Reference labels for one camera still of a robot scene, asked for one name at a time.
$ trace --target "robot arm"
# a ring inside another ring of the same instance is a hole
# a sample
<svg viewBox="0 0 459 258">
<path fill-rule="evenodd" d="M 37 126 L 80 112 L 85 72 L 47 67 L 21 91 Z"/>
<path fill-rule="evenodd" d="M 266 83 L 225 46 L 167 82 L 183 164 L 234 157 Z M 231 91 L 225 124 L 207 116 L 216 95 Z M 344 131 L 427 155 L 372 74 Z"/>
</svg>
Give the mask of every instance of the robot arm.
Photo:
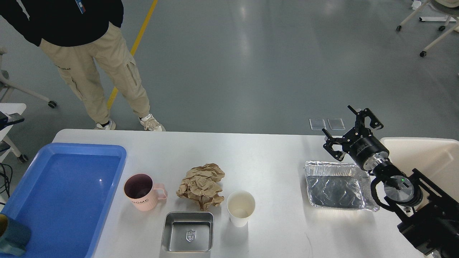
<svg viewBox="0 0 459 258">
<path fill-rule="evenodd" d="M 442 258 L 459 257 L 458 202 L 417 169 L 413 169 L 411 176 L 400 171 L 390 161 L 389 151 L 365 127 L 365 118 L 371 119 L 370 127 L 373 129 L 381 129 L 384 125 L 368 108 L 348 108 L 356 115 L 355 126 L 341 138 L 333 138 L 323 129 L 326 135 L 324 148 L 338 161 L 342 161 L 346 153 L 349 154 L 362 170 L 375 176 L 371 182 L 373 199 L 382 208 L 397 214 L 402 221 L 397 226 L 400 233 L 416 249 L 425 255 L 436 251 Z M 335 151 L 333 145 L 341 145 L 342 151 Z M 381 202 L 376 193 L 379 183 L 384 184 L 384 200 L 387 204 Z M 426 197 L 421 188 L 428 194 Z M 424 198 L 429 203 L 411 216 L 400 208 L 417 206 Z"/>
</svg>

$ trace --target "white bin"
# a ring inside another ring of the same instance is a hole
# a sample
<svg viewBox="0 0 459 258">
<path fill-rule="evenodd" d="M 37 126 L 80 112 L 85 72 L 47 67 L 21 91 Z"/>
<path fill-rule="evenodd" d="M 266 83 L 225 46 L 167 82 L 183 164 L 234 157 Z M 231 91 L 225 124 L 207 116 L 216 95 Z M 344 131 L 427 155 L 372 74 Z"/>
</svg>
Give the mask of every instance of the white bin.
<svg viewBox="0 0 459 258">
<path fill-rule="evenodd" d="M 386 137 L 389 159 L 407 175 L 417 168 L 459 201 L 459 141 L 437 138 Z"/>
</svg>

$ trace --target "metal tray emblem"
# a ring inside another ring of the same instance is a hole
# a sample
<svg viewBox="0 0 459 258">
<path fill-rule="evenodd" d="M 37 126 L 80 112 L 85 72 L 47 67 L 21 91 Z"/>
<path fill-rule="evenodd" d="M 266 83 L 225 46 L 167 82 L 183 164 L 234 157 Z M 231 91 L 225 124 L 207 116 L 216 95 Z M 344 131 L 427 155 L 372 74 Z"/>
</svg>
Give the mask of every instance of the metal tray emblem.
<svg viewBox="0 0 459 258">
<path fill-rule="evenodd" d="M 195 239 L 196 239 L 196 231 L 194 231 L 194 230 L 189 230 L 189 231 L 186 232 L 186 240 L 187 240 L 188 242 L 191 243 L 191 242 L 193 242 L 193 240 L 195 240 Z"/>
</svg>

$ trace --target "caster wheel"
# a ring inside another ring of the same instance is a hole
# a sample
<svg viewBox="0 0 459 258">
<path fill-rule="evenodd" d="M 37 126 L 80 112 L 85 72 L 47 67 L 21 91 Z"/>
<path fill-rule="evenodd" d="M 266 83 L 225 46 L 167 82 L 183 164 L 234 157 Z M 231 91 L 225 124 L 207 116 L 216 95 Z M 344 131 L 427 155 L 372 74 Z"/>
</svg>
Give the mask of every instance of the caster wheel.
<svg viewBox="0 0 459 258">
<path fill-rule="evenodd" d="M 19 157 L 17 157 L 17 160 L 19 160 L 20 163 L 25 163 L 28 161 L 28 157 L 24 154 L 21 154 Z"/>
<path fill-rule="evenodd" d="M 48 102 L 48 106 L 50 106 L 50 108 L 55 108 L 57 106 L 57 103 L 55 101 L 50 101 Z"/>
</svg>

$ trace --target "person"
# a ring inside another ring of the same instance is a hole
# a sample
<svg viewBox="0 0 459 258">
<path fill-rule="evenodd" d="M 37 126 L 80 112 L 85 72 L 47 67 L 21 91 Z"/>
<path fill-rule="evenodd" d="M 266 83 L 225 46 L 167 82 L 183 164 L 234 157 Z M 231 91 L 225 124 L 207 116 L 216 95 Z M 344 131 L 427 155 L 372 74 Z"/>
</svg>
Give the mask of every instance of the person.
<svg viewBox="0 0 459 258">
<path fill-rule="evenodd" d="M 0 15 L 40 47 L 83 102 L 95 129 L 114 130 L 94 60 L 149 131 L 165 131 L 150 113 L 137 65 L 121 34 L 121 0 L 0 0 Z"/>
</svg>

